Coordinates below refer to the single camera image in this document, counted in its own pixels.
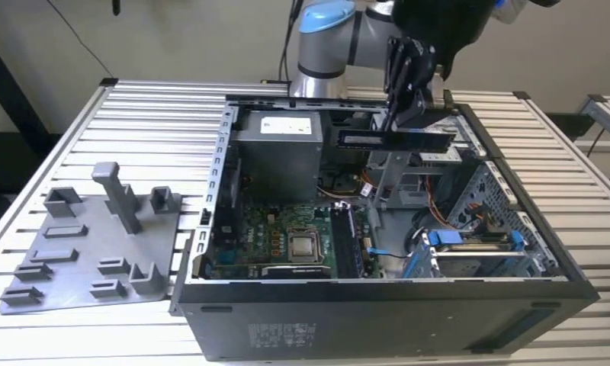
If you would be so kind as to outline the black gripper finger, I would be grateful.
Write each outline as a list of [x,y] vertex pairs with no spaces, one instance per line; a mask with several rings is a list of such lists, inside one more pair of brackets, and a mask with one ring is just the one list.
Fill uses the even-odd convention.
[[397,88],[397,125],[407,123],[421,128],[423,123],[415,122],[427,109],[428,83],[436,71],[436,48],[425,41],[403,37],[405,63],[399,78]]
[[409,56],[408,37],[391,37],[388,43],[388,59],[385,67],[385,94],[387,98],[387,116],[384,131],[391,132],[397,128],[397,116],[404,112],[412,100],[409,88],[411,76],[411,56]]

